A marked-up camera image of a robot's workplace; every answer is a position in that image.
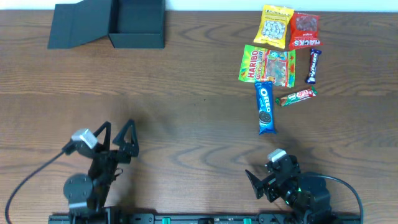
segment box lid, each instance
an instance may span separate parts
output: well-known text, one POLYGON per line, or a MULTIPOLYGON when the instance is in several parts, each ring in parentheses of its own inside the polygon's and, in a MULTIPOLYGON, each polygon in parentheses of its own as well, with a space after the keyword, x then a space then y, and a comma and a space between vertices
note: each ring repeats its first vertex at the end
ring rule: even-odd
POLYGON ((56 4, 49 49, 69 49, 109 33, 112 0, 84 0, 76 4, 56 4))

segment snack package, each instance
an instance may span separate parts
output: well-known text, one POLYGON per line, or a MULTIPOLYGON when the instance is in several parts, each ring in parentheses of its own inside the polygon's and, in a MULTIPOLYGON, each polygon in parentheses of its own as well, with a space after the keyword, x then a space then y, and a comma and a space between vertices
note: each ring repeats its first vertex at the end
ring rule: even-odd
POLYGON ((308 77, 305 80, 307 84, 315 84, 315 73, 317 72, 317 65, 319 55, 322 54, 322 51, 317 49, 311 49, 311 59, 310 59, 310 71, 308 73, 308 77))
POLYGON ((251 83, 272 81, 274 85, 292 88, 295 58, 295 50, 279 52, 245 45, 238 79, 251 83))
POLYGON ((293 103, 297 103, 302 100, 312 98, 317 95, 318 95, 318 92, 315 90, 315 88, 313 86, 311 86, 311 87, 307 88, 306 90, 302 90, 297 93, 292 93, 287 96, 276 98, 275 103, 278 104, 279 106, 287 106, 287 105, 291 105, 293 103))
POLYGON ((274 100, 272 99, 272 82, 255 83, 257 108, 259 110, 259 134, 274 133, 274 100))
POLYGON ((319 16, 295 12, 290 24, 289 50, 323 45, 318 39, 319 16))
POLYGON ((259 32, 254 42, 285 49, 287 24, 293 12, 293 9, 286 7, 264 5, 259 32))

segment yellow candy bag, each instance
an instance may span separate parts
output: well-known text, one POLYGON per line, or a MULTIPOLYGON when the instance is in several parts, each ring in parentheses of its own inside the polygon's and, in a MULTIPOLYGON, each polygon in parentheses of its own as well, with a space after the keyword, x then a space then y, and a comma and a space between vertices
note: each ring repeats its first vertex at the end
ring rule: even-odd
POLYGON ((293 12, 294 9, 286 7, 264 5, 259 32, 254 42, 285 49, 287 24, 293 12))

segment red and green candy bar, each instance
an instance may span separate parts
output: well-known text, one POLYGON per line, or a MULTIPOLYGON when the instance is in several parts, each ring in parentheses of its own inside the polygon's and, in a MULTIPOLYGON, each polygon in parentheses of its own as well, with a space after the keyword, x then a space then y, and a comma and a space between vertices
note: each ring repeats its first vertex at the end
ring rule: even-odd
POLYGON ((311 97, 317 96, 318 92, 315 90, 313 86, 307 88, 305 90, 299 91, 297 93, 292 93, 287 96, 283 96, 280 98, 276 98, 275 102, 279 106, 287 106, 293 103, 297 103, 302 100, 309 99, 311 97))

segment dark blue candy bar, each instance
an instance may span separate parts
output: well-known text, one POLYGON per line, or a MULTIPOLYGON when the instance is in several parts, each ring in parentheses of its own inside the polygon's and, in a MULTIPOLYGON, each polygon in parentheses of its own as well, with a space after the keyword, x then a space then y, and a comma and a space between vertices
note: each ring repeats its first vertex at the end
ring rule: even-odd
POLYGON ((259 110, 259 134, 274 133, 274 100, 272 99, 272 82, 255 83, 257 107, 259 110))
POLYGON ((317 65, 319 55, 322 54, 322 51, 317 49, 311 49, 311 60, 310 60, 310 72, 308 73, 308 77, 305 80, 308 84, 315 84, 315 73, 317 72, 317 65))

